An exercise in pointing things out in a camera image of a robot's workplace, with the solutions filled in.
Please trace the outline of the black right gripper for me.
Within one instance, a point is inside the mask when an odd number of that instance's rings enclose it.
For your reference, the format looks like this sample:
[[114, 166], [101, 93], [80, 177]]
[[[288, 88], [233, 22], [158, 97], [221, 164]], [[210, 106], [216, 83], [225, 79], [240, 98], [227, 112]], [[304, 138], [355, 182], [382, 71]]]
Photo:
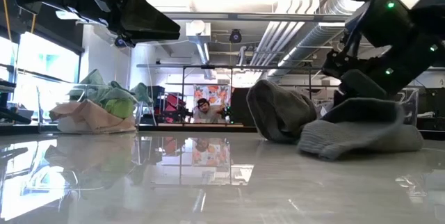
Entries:
[[323, 74], [341, 81], [334, 92], [333, 107], [355, 97], [386, 99], [412, 80], [411, 74], [386, 56], [360, 59], [332, 50], [321, 69]]

